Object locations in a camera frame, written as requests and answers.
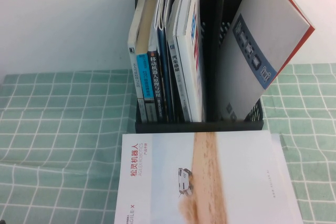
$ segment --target grid pattern fabric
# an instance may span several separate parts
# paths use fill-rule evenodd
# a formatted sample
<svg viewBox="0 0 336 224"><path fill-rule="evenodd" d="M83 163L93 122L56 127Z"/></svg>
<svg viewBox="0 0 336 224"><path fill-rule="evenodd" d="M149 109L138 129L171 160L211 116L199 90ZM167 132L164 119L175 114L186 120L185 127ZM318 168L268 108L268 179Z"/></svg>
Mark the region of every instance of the grid pattern fabric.
<svg viewBox="0 0 336 224"><path fill-rule="evenodd" d="M336 64L286 66L261 102L304 223L336 223Z"/></svg>
<svg viewBox="0 0 336 224"><path fill-rule="evenodd" d="M114 222L131 70L6 76L0 89L0 219Z"/></svg>

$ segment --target desk file organizer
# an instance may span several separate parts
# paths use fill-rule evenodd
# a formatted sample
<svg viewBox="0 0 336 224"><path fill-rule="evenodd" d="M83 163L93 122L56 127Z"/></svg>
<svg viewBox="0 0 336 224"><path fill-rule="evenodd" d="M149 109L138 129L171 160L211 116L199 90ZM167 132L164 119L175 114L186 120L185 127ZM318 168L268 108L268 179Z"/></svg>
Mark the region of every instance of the desk file organizer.
<svg viewBox="0 0 336 224"><path fill-rule="evenodd" d="M216 114L214 92L208 83L214 80L214 62L218 55L219 45L225 36L225 27L233 20L242 0L200 0L201 23L204 28L203 55L205 56L206 114ZM261 130L264 125L260 100L246 116L244 121L215 121L207 116L203 123L141 123L139 105L135 122L137 133L174 133L174 132L214 132L214 131L251 131Z"/></svg>

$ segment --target book cover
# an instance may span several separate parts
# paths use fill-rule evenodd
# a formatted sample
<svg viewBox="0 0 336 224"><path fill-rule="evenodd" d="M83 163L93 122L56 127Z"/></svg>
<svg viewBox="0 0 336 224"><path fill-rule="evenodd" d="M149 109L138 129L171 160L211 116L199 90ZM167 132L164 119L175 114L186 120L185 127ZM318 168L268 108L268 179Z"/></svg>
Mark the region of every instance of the book cover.
<svg viewBox="0 0 336 224"><path fill-rule="evenodd" d="M173 30L174 45L181 59L191 121L205 121L204 66L200 37L200 0L180 0Z"/></svg>
<svg viewBox="0 0 336 224"><path fill-rule="evenodd" d="M138 3L137 3L136 8L135 8L130 32L129 32L129 35L128 35L128 42L127 42L127 45L128 45L128 48L129 48L129 53L130 53L131 65L132 65L135 91L136 91L136 94L137 94L136 96L138 98L141 121L143 123L147 122L147 115L146 115L145 104L144 104L144 100L143 100L138 63L136 61L137 60L136 59L137 55L136 55L135 51L136 51L136 43L137 43L137 39L138 39L138 34L139 34L139 29L140 29L140 21L141 21L141 18L142 18L142 13L143 13L143 9L144 9L144 6L145 6L145 1L146 0L138 0Z"/></svg>
<svg viewBox="0 0 336 224"><path fill-rule="evenodd" d="M302 224L274 150L268 131L124 135L114 223Z"/></svg>
<svg viewBox="0 0 336 224"><path fill-rule="evenodd" d="M245 119L312 31L292 0L242 0L216 64L217 118Z"/></svg>

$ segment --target white wall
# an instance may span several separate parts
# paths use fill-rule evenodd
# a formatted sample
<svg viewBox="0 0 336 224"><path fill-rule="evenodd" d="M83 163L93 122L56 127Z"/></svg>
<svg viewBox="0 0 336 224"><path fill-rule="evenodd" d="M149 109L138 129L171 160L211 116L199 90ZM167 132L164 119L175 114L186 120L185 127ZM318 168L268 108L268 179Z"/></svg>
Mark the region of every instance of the white wall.
<svg viewBox="0 0 336 224"><path fill-rule="evenodd" d="M0 0L7 73L130 68L134 0Z"/></svg>
<svg viewBox="0 0 336 224"><path fill-rule="evenodd" d="M291 63L336 62L336 0L295 0L315 27Z"/></svg>

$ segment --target red book edge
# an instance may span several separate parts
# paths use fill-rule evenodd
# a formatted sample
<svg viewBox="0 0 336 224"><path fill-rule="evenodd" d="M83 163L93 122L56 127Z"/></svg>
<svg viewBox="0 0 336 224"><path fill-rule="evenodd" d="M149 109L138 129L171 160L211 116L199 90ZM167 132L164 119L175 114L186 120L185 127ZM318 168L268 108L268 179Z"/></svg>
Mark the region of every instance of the red book edge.
<svg viewBox="0 0 336 224"><path fill-rule="evenodd" d="M289 57L287 58L287 60L285 61L285 63L282 65L282 67L278 71L277 75L283 70L283 68L288 64L288 62L293 58L293 56L299 51L299 49L302 47L302 45L307 41L307 39L310 37L310 35L315 31L315 28L306 19L306 17L303 15L303 13L298 8L298 6L294 3L294 1L293 0L288 0L288 1L295 7L296 10L298 10L298 12L301 14L301 16L307 21L307 23L309 24L309 28L306 31L306 33L304 34L304 36L301 38L301 40L299 41L299 43L296 45L296 47L294 48L294 50L292 51L292 53L289 55Z"/></svg>

